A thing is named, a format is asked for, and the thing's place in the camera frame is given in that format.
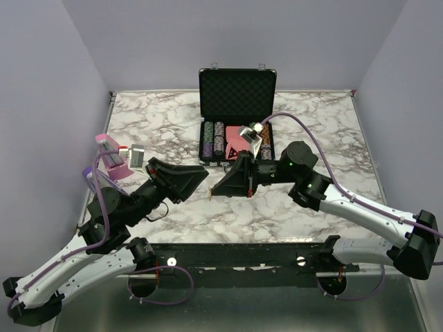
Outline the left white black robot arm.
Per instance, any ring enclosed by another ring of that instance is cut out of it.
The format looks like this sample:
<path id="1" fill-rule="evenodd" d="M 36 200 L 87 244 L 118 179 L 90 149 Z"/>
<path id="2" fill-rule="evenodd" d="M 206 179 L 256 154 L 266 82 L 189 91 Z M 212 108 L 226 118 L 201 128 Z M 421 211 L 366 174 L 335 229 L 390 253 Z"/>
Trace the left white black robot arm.
<path id="1" fill-rule="evenodd" d="M 158 259 L 148 240 L 132 238 L 129 228 L 146 219 L 165 199 L 186 201 L 208 172 L 201 165 L 172 165 L 156 158 L 127 158 L 130 170 L 148 177 L 127 194 L 114 186 L 93 182 L 96 195 L 87 209 L 91 218 L 54 257 L 25 277 L 3 282 L 10 298 L 9 318 L 24 326 L 39 326 L 52 320 L 62 304 L 80 291 L 105 279 L 125 273 L 158 269 Z"/>

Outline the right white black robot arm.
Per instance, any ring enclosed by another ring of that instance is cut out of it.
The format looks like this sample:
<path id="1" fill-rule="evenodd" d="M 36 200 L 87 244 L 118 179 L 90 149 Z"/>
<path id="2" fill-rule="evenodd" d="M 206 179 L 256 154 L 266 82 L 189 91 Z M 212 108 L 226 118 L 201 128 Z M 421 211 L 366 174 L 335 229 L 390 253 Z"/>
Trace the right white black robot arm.
<path id="1" fill-rule="evenodd" d="M 393 266 L 404 275 L 429 278 L 440 245 L 435 215 L 396 210 L 342 188 L 332 178 L 315 171 L 318 158 L 303 141 L 291 142 L 280 160 L 256 160 L 241 151 L 230 171 L 214 185 L 212 196 L 251 198 L 260 185 L 291 183 L 292 200 L 302 208 L 333 214 L 351 221 L 383 240 L 359 247 L 345 239 L 318 254 L 328 271 L 344 264 L 367 262 Z"/>

